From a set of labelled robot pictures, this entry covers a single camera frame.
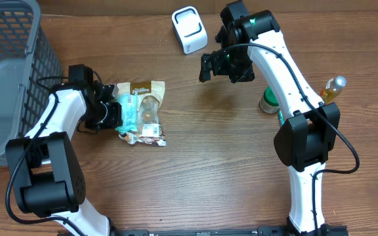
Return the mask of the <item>teal white pack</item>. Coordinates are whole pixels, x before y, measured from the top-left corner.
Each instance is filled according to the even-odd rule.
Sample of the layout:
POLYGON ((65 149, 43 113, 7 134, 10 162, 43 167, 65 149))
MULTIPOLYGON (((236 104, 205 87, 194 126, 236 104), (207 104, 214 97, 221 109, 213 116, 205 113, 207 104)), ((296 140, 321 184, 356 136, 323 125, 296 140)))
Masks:
POLYGON ((116 130, 121 138, 126 137, 128 132, 136 132, 137 129, 137 95, 121 94, 117 97, 121 105, 122 125, 116 130))

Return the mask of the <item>brown mushroom packet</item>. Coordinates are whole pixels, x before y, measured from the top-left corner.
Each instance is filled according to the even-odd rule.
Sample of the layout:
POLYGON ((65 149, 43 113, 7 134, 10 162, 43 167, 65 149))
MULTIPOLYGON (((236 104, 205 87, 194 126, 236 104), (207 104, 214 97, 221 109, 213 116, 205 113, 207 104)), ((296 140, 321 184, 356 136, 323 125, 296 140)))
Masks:
POLYGON ((120 138, 128 144, 137 142, 164 147, 167 141, 159 121, 160 109, 165 95, 165 82, 143 81, 124 82, 116 85, 116 99, 121 94, 137 95, 136 132, 128 132, 126 137, 120 138))

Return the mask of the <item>green lid jar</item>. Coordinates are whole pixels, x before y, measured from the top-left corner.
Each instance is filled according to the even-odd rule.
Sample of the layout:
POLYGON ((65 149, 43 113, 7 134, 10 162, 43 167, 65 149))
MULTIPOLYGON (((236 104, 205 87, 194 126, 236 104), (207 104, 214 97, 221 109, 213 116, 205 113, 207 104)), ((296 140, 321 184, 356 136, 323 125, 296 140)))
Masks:
POLYGON ((270 86, 268 86, 259 102, 259 107, 265 112, 265 113, 277 113, 280 109, 279 103, 272 92, 272 89, 270 86))

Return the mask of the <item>green freshening pouch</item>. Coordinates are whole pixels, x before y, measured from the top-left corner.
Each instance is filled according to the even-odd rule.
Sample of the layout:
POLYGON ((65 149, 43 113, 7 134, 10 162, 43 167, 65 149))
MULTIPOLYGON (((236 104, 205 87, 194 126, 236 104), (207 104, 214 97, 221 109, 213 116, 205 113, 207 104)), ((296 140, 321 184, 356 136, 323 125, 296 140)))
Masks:
POLYGON ((284 125, 285 121, 284 121, 283 113, 282 113, 282 111, 280 109, 277 112, 277 116, 278 116, 279 125, 280 125, 280 127, 282 127, 284 125))

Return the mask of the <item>yellow oil bottle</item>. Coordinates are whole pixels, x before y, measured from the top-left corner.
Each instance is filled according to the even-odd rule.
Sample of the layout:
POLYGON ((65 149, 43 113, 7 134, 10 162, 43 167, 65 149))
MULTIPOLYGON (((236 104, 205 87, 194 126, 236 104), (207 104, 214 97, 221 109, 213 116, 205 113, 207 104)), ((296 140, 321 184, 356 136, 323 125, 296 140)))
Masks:
POLYGON ((325 104, 329 104, 336 98, 344 87, 347 85, 347 79, 343 76, 337 76, 330 79, 320 92, 320 96, 325 104))

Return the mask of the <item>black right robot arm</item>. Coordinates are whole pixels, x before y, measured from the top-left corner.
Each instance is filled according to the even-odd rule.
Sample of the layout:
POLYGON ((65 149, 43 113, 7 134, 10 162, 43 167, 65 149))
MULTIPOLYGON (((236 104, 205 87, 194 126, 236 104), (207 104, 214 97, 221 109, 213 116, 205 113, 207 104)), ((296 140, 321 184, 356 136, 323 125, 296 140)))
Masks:
POLYGON ((284 35, 269 10, 249 14, 242 1, 220 13, 216 42, 221 49, 201 57, 199 80, 226 75, 232 83, 255 78, 258 67, 276 97, 283 123, 274 137, 280 161, 288 167, 291 209, 286 235, 343 235, 343 227, 326 224, 322 213, 322 178, 333 149, 340 112, 326 105, 292 59, 284 35))

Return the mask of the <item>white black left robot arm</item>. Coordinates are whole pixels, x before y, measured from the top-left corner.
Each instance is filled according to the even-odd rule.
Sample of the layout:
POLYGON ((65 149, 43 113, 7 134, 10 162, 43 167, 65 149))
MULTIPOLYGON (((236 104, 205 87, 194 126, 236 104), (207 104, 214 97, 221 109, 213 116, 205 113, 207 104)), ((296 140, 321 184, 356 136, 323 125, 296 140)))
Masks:
POLYGON ((5 156, 10 180, 7 214, 19 224, 57 222, 69 235, 119 235, 109 217, 86 197, 85 178, 71 144, 83 123, 91 134, 122 124, 114 85, 84 64, 48 89, 49 102, 25 137, 9 140, 5 156))

